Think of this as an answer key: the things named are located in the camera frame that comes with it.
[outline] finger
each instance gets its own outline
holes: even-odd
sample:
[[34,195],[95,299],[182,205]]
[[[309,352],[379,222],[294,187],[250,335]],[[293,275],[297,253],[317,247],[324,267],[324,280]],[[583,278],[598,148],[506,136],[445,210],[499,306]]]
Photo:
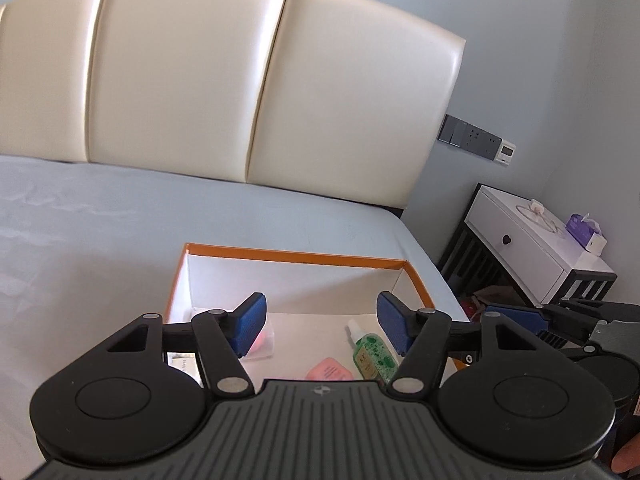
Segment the finger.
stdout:
[[623,473],[640,465],[640,433],[620,448],[611,462],[614,473]]

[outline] upholstered headboard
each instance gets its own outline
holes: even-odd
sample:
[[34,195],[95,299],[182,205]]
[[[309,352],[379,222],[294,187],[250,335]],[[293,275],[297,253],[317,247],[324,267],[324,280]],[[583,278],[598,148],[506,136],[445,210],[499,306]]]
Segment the upholstered headboard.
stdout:
[[464,44],[372,0],[16,0],[0,153],[404,207]]

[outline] pink object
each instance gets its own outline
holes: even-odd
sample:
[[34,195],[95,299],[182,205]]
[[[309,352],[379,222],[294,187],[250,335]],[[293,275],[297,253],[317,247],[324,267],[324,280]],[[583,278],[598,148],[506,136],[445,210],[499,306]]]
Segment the pink object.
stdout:
[[332,357],[327,357],[306,373],[309,381],[353,381],[353,374]]
[[264,335],[264,330],[260,330],[260,332],[258,332],[258,335],[256,336],[254,343],[251,345],[251,348],[249,348],[249,351],[247,352],[247,355],[251,355],[251,352],[257,352],[260,347],[264,344],[264,338],[266,336]]

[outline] light blue wall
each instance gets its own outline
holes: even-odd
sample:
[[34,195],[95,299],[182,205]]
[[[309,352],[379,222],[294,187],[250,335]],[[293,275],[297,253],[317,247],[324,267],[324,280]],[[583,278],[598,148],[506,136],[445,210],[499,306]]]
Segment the light blue wall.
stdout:
[[449,112],[517,145],[504,168],[436,144],[403,216],[436,258],[476,182],[532,196],[542,191],[574,120],[596,0],[379,1],[466,38]]
[[542,200],[561,219],[590,213],[618,280],[607,299],[640,303],[640,0],[599,0],[575,137]]

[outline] power socket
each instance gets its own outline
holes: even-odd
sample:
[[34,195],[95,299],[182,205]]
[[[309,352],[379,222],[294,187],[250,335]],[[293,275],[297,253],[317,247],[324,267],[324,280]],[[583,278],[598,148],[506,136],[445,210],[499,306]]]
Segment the power socket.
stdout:
[[489,160],[494,160],[502,142],[500,137],[450,115],[445,116],[438,140]]

